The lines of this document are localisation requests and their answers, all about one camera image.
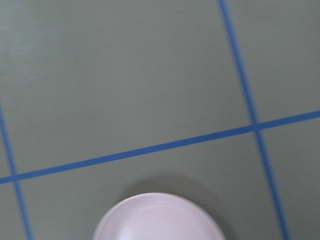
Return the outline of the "pink plate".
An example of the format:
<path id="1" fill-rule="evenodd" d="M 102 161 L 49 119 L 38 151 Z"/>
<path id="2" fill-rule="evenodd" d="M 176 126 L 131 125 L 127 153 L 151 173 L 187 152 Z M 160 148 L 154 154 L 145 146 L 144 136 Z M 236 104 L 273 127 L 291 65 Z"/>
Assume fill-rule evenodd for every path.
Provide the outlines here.
<path id="1" fill-rule="evenodd" d="M 98 223 L 94 240 L 224 240 L 216 221 L 192 201 L 150 192 L 122 200 Z"/>

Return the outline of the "blue tape grid lines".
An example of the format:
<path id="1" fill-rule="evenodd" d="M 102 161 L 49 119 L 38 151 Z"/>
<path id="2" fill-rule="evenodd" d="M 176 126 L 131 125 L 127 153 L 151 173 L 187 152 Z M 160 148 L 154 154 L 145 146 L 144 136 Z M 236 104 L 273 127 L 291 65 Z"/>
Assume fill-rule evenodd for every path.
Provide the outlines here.
<path id="1" fill-rule="evenodd" d="M 1 239 L 89 240 L 148 192 L 319 239 L 319 1 L 1 1 Z"/>

